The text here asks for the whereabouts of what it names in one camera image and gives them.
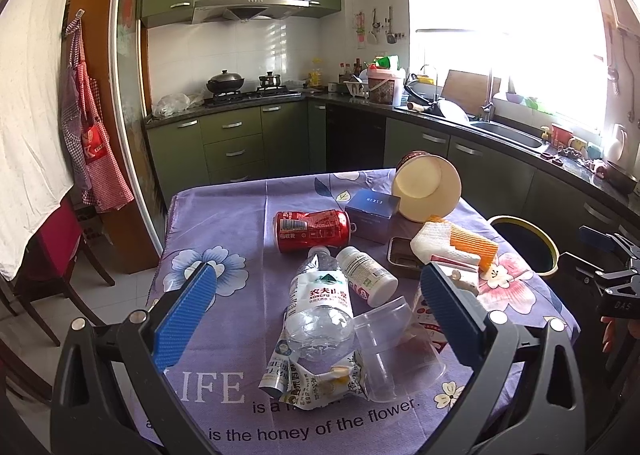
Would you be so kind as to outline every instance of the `sink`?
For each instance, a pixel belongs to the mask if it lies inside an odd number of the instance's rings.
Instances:
[[[478,128],[479,130],[493,133],[494,135],[498,135],[500,137],[503,137],[504,139],[516,142],[517,144],[526,146],[530,149],[538,149],[545,146],[545,144],[540,139],[531,135],[527,135],[520,130],[514,130],[513,128],[509,128],[508,126],[499,124],[497,122],[476,120],[471,123],[471,126],[474,128]]]

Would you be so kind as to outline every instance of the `cutting board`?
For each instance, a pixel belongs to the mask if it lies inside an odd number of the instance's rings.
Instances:
[[[488,77],[460,70],[450,70],[442,87],[443,98],[460,105],[469,115],[480,115],[486,101]],[[500,90],[500,78],[494,77],[494,94]]]

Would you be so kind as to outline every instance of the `orange sponge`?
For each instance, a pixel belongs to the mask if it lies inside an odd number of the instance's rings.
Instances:
[[[436,215],[431,215],[430,222],[447,222],[443,218]],[[498,244],[495,242],[476,235],[471,231],[467,231],[465,228],[455,225],[451,222],[451,245],[460,251],[466,253],[474,253],[480,256],[480,271],[484,272],[491,267],[494,261],[495,255],[498,252]]]

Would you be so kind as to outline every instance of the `blue box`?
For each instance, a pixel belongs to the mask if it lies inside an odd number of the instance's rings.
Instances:
[[[373,190],[359,190],[347,202],[351,234],[355,237],[386,244],[391,217],[398,211],[400,197]]]

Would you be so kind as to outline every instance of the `crumpled wrapper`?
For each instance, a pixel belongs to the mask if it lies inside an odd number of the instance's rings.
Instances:
[[[281,403],[301,409],[326,406],[349,395],[366,399],[360,384],[362,368],[355,352],[342,358],[328,372],[313,374],[298,363],[287,345],[284,325],[258,387]]]

